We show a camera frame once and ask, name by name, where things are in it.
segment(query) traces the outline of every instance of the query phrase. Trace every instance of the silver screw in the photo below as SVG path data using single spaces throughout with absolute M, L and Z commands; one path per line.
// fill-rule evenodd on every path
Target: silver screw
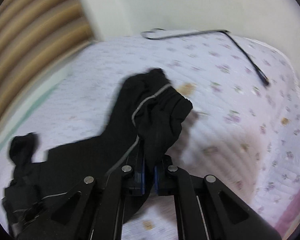
M 94 178 L 92 176 L 87 176 L 83 181 L 85 182 L 85 184 L 90 184 L 94 181 Z
M 129 172 L 129 171 L 132 170 L 132 168 L 131 168 L 130 165 L 124 165 L 124 166 L 121 168 L 121 170 L 122 170 L 123 172 Z
M 174 166 L 174 165 L 170 165 L 168 166 L 168 171 L 171 171 L 171 172 L 175 172 L 178 170 L 178 167 L 177 166 Z
M 212 176 L 212 175 L 208 175 L 208 176 L 206 177 L 206 180 L 207 180 L 207 182 L 213 183 L 213 182 L 216 181 L 216 177 L 215 177 L 215 176 Z

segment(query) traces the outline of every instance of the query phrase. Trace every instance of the teal edge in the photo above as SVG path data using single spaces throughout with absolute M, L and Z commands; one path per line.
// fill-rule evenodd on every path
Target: teal edge
M 47 98 L 50 96 L 50 94 L 57 88 L 57 85 L 54 85 L 52 88 L 50 88 L 47 92 L 45 92 L 42 96 L 40 96 L 28 109 L 28 111 L 24 114 L 24 116 L 20 119 L 20 121 L 15 125 L 14 128 L 7 134 L 7 136 L 4 138 L 4 140 L 0 143 L 0 151 L 3 148 L 3 146 L 7 143 L 7 141 L 11 138 L 11 135 L 14 134 L 17 129 L 20 127 L 20 125 L 27 120 L 31 114 L 36 110 L 39 106 L 42 105 L 42 103 L 47 100 Z

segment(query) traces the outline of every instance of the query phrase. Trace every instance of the black garment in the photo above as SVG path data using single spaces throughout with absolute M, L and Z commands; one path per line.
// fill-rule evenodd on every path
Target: black garment
M 103 177 L 124 165 L 138 150 L 139 140 L 144 143 L 147 172 L 152 175 L 155 163 L 178 139 L 181 122 L 191 109 L 191 102 L 171 87 L 163 71 L 153 69 L 123 83 L 108 125 L 99 136 L 53 148 L 42 163 L 31 163 L 37 142 L 34 134 L 15 137 L 10 148 L 10 158 L 16 164 L 14 179 L 3 200 L 9 224 L 24 224 L 24 209 L 43 203 L 31 209 L 32 217 L 84 177 Z M 133 212 L 146 200 L 151 186 L 152 181 L 145 196 L 133 201 Z

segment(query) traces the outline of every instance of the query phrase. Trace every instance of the pink fabric edge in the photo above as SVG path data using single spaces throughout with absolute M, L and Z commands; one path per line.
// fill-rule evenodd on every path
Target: pink fabric edge
M 292 222 L 300 213 L 300 190 L 295 195 L 287 209 L 284 211 L 282 216 L 279 218 L 275 229 L 279 232 L 281 236 L 284 236 L 289 230 Z

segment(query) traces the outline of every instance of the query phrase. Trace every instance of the mattress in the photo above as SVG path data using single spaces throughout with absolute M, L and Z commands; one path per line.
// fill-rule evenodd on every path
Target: mattress
M 60 144 L 98 135 L 127 75 L 162 68 L 194 105 L 174 163 L 196 176 L 214 174 L 281 235 L 300 213 L 300 84 L 287 57 L 259 41 L 233 37 L 269 78 L 265 88 L 251 63 L 222 33 L 160 41 L 122 37 L 87 47 L 73 73 L 11 136 L 36 132 L 33 161 Z M 13 165 L 0 151 L 1 206 Z M 173 197 L 151 196 L 123 226 L 123 239 L 176 239 Z

